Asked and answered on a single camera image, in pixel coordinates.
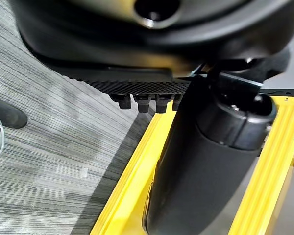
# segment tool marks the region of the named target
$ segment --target striped carpet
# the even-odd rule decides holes
[[[0,99],[28,125],[6,128],[0,235],[89,234],[151,114],[121,111],[85,83],[47,69],[23,46],[0,0]]]

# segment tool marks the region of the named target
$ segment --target black plastic housing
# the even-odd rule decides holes
[[[143,221],[148,234],[200,234],[259,155],[276,112],[269,96],[238,109],[221,103],[205,82],[192,83],[156,167]]]

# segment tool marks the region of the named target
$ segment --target black shoe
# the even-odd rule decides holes
[[[26,126],[27,115],[15,106],[0,100],[0,120],[5,127],[20,129]]]

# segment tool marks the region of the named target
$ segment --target yellow frame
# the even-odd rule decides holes
[[[274,97],[279,106],[229,235],[270,234],[294,166],[294,97]],[[142,216],[154,169],[175,112],[155,114],[90,235],[145,235]]]

